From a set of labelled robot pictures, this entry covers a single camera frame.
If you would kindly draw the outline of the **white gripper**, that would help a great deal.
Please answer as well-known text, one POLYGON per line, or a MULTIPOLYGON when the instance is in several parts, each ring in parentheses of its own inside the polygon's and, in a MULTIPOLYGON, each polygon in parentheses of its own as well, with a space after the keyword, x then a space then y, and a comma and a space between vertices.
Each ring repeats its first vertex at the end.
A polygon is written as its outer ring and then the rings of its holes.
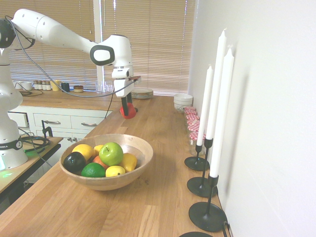
POLYGON ((122 112, 123 116, 129 114, 128 104, 132 104, 131 91, 134 88, 134 81, 131 79, 115 79, 114 80, 115 94, 117 97, 122 98, 122 112))

